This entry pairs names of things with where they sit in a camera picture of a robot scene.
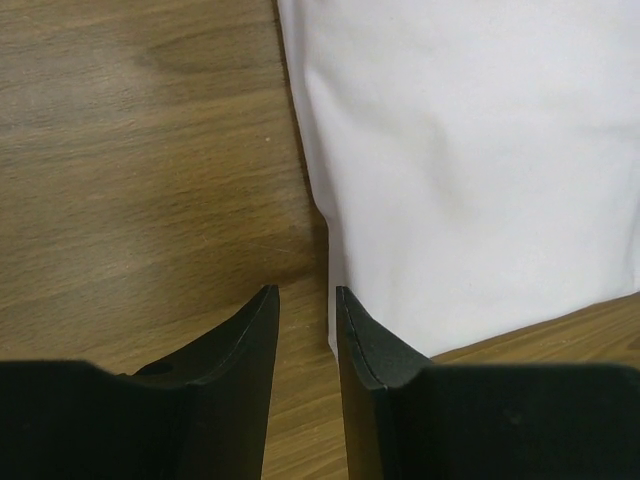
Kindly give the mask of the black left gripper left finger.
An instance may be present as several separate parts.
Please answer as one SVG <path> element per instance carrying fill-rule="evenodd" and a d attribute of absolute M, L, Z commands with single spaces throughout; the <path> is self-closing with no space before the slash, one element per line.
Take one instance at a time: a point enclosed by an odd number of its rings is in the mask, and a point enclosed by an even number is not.
<path fill-rule="evenodd" d="M 257 479 L 279 331 L 279 291 L 145 365 L 1 365 L 5 479 Z"/>

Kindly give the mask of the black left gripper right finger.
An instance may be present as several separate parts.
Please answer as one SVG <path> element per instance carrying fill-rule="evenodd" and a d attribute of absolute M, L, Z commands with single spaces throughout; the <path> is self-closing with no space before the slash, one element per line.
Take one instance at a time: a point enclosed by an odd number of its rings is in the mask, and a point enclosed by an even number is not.
<path fill-rule="evenodd" d="M 638 477 L 635 368 L 435 363 L 345 287 L 336 324 L 351 478 Z"/>

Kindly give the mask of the white floral print t-shirt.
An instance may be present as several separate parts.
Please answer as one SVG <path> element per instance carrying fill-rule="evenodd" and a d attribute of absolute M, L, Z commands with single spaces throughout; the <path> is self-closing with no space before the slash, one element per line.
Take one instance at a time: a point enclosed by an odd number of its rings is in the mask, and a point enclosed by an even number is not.
<path fill-rule="evenodd" d="M 329 284 L 427 356 L 639 289 L 635 1 L 282 1 Z"/>

